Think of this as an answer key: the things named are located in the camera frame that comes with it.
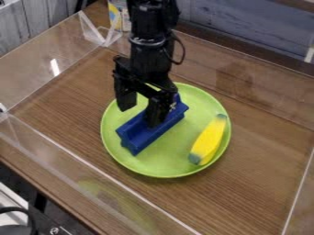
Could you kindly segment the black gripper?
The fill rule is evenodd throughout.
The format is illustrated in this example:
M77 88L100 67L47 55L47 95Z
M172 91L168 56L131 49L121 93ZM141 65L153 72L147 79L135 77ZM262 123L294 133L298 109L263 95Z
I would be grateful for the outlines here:
M178 88L170 78L175 60L174 38L128 39L129 56L115 56L113 92L117 107L127 111L137 105L137 94L148 98L144 120L149 128L164 122L175 104Z

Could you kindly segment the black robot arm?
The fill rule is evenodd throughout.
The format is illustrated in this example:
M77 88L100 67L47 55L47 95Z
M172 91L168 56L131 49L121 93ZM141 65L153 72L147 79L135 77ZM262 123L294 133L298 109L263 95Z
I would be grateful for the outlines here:
M179 18L176 0L127 0L131 20L129 56L113 58L113 91L121 111L148 99L143 119L149 128L160 125L170 112L178 88L170 78L178 38L172 32Z

